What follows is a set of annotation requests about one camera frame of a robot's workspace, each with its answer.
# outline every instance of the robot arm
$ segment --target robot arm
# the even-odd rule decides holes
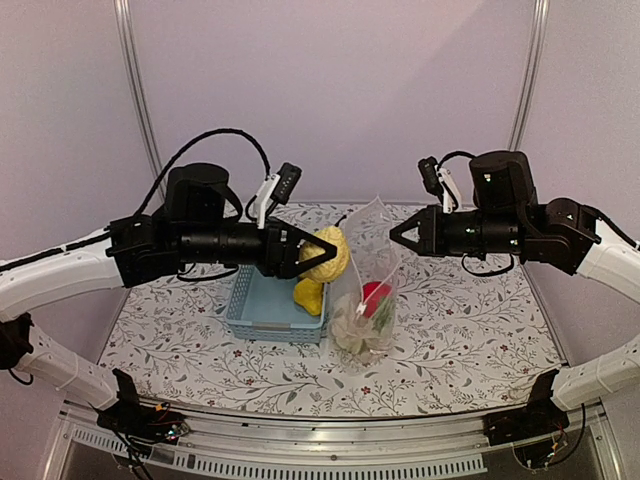
[[[395,227],[391,239],[421,256],[484,260],[488,253],[508,253],[521,263],[549,263],[640,303],[639,244],[606,215],[567,198],[538,204],[529,163],[521,152],[472,157],[469,168],[476,209],[450,212],[429,205]],[[438,196],[435,159],[421,161],[419,170],[427,191]],[[407,238],[414,229],[417,236]],[[557,423],[568,425],[566,411],[639,382],[640,335],[590,362],[541,375],[527,406],[488,415],[486,433],[495,444],[553,432]]]
[[[269,217],[286,204],[301,171],[285,164],[268,175],[255,209],[259,221],[240,222],[242,207],[225,169],[190,164],[170,171],[167,197],[153,215],[116,220],[73,243],[0,264],[0,369],[22,371],[85,400],[98,424],[151,443],[186,433],[183,416],[140,405],[130,376],[88,362],[58,344],[26,313],[64,298],[130,288],[184,271],[189,263],[255,265],[265,276],[295,278],[334,258],[337,249],[293,225]],[[235,215],[225,216],[229,203]],[[299,262],[310,242],[324,253]]]

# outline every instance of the black cable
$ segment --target black cable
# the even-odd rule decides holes
[[[278,205],[279,205],[278,202],[272,202],[271,205],[269,205],[269,208],[267,208],[266,217],[270,217],[271,214],[275,211],[275,209],[278,208]]]
[[[65,245],[64,248],[52,248],[49,250],[45,250],[44,252],[38,252],[29,257],[20,258],[14,262],[5,263],[4,265],[0,266],[0,273],[12,270],[14,268],[23,267],[24,265],[29,265],[30,263],[37,262],[38,260],[43,260],[55,255],[60,255],[61,253],[71,252],[73,250],[78,250],[79,248],[93,245],[94,243],[106,240],[110,236],[110,232],[105,232],[100,235],[96,235],[95,237],[87,238],[86,240],[82,240],[80,242],[70,243],[68,245]]]
[[[29,380],[22,380],[19,376],[17,376],[12,369],[9,369],[9,375],[13,377],[13,379],[21,385],[28,387],[33,383],[33,375],[29,374]]]
[[[178,275],[189,275],[191,272],[193,272],[194,268],[196,268],[196,264],[192,263],[186,271],[184,271],[183,273],[179,273]]]
[[[453,194],[453,192],[451,191],[451,189],[449,188],[449,185],[447,185],[447,182],[444,182],[442,184],[442,186],[444,187],[444,189],[447,191],[447,193],[449,194],[449,196],[453,199],[453,208],[452,211],[455,212],[459,207],[460,207],[460,202],[458,201],[458,199],[456,198],[456,196]]]
[[[449,160],[455,157],[466,157],[470,160],[473,160],[474,158],[476,158],[475,155],[472,155],[469,152],[465,152],[463,150],[456,150],[455,152],[447,153],[444,157],[442,157],[442,160],[438,162],[438,170],[442,168],[442,165],[444,165],[446,162],[448,162]]]
[[[254,202],[256,201],[256,198],[258,198],[258,197],[256,195],[254,195],[253,197],[251,197],[251,200],[249,200],[247,202],[247,204],[244,206],[244,215],[245,215],[245,217],[247,217],[252,222],[257,222],[258,221],[258,219],[256,217],[254,217],[253,215],[251,215],[249,213],[249,210],[251,209],[251,205],[254,204]]]
[[[120,435],[115,430],[112,430],[112,432],[115,434],[116,437],[118,437],[118,440],[120,440],[124,444],[124,446],[126,447],[127,455],[129,457],[130,466],[133,467],[133,468],[131,468],[131,471],[135,474],[136,478],[144,480],[138,474],[138,472],[135,471],[136,468],[140,468],[144,472],[144,474],[147,476],[147,480],[153,480],[153,477],[149,473],[149,470],[147,470],[147,467],[145,467],[144,463],[142,463],[142,460],[140,460],[140,456],[134,451],[134,450],[137,450],[137,448],[135,448],[130,441],[125,440],[122,437],[122,435]]]
[[[343,220],[347,218],[347,214],[342,215],[336,223],[333,224],[334,227],[339,227]]]
[[[638,244],[636,243],[636,241],[633,238],[631,238],[629,235],[624,233],[622,229],[618,227],[615,223],[613,223],[613,220],[611,220],[608,216],[602,213],[601,210],[595,207],[592,207],[590,205],[583,205],[582,207],[585,209],[587,213],[592,214],[596,218],[599,218],[604,223],[606,223],[609,226],[609,228],[611,228],[611,230],[613,230],[620,238],[622,238],[625,242],[627,242],[633,248],[638,248]]]
[[[133,473],[133,475],[138,479],[138,480],[145,480],[144,478],[142,478],[142,475],[140,475],[138,473],[138,471],[136,470],[136,467],[132,467],[129,469],[131,471],[131,473]]]
[[[584,432],[586,430],[586,427],[587,427],[587,409],[583,403],[582,404],[582,427],[580,427],[580,434],[578,435],[578,439],[576,440],[576,443],[573,445],[573,447],[571,447],[571,450],[569,450],[569,453],[567,453],[564,457],[562,457],[557,462],[551,462],[549,464],[550,467],[554,465],[560,465],[561,463],[567,461],[569,457],[571,457],[571,455],[573,455],[576,452],[576,450],[578,450],[578,447],[580,446],[580,442],[582,441],[582,437],[584,437]]]
[[[479,277],[479,278],[489,278],[489,277],[497,277],[498,275],[503,275],[507,272],[510,272],[511,270],[513,270],[513,268],[516,266],[516,262],[513,258],[513,255],[509,254],[509,257],[511,258],[511,261],[509,262],[509,265],[507,265],[504,268],[501,268],[500,270],[493,270],[491,272],[472,272],[471,270],[469,270],[467,268],[467,266],[465,265],[464,261],[465,259],[468,257],[468,255],[463,255],[462,256],[462,260],[460,262],[460,264],[462,265],[462,269],[467,272],[469,275],[473,275],[474,277]]]
[[[167,164],[164,166],[164,168],[162,169],[158,177],[153,182],[153,185],[151,186],[149,193],[147,193],[147,196],[142,201],[142,204],[140,205],[140,207],[138,207],[138,209],[133,214],[134,219],[136,219],[137,217],[139,217],[144,213],[145,209],[149,205],[149,202],[153,198],[153,195],[156,193],[156,190],[158,190],[158,187],[162,183],[162,180],[164,180],[164,177],[167,175],[167,173],[169,173],[169,170],[171,170],[171,168],[178,161],[178,159],[187,150],[193,147],[196,143],[204,140],[205,138],[213,137],[214,135],[238,135],[248,140],[251,143],[251,145],[253,145],[255,149],[258,151],[258,153],[260,154],[260,158],[262,159],[262,163],[264,164],[265,177],[269,176],[269,174],[271,173],[271,165],[269,164],[269,160],[267,159],[267,154],[265,153],[262,146],[258,143],[258,141],[255,138],[253,138],[247,132],[243,130],[239,130],[237,128],[217,128],[215,130],[209,130],[208,132],[201,133],[197,137],[189,140],[186,144],[182,146],[182,148],[180,148],[180,150],[176,152],[176,154],[173,157],[171,157],[171,159],[167,162]]]
[[[230,277],[234,273],[237,273],[240,268],[236,265],[230,268],[226,272],[219,273],[217,275],[211,275],[208,277],[183,277],[181,274],[176,275],[176,278],[181,282],[197,283],[197,282],[210,282],[212,280],[220,280],[222,278]]]

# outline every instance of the vent grille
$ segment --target vent grille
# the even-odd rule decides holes
[[[109,453],[126,453],[124,444],[114,435],[76,426],[76,442]],[[149,463],[184,472],[233,480],[423,480],[458,478],[487,472],[482,455],[474,454],[453,459],[394,466],[293,467],[261,465],[241,461],[176,452],[173,465],[149,460]]]

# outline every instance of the blue plastic basket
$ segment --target blue plastic basket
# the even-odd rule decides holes
[[[242,266],[237,273],[226,320],[237,338],[271,342],[320,343],[325,318],[313,317],[293,301],[297,279],[263,277],[255,267]]]

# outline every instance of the toy fruit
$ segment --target toy fruit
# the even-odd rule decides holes
[[[293,301],[309,312],[309,315],[317,317],[322,313],[322,290],[321,283],[304,278],[293,289]]]
[[[391,295],[391,285],[382,282],[369,282],[362,287],[362,298],[366,303],[363,315],[371,318],[378,310],[380,302]]]
[[[302,277],[310,278],[318,283],[333,282],[347,269],[351,259],[347,239],[338,227],[327,227],[316,232],[315,236],[335,245],[338,248],[338,252],[335,258],[306,271],[302,274]],[[323,253],[324,250],[321,247],[305,242],[300,248],[300,256],[298,258],[303,262]]]

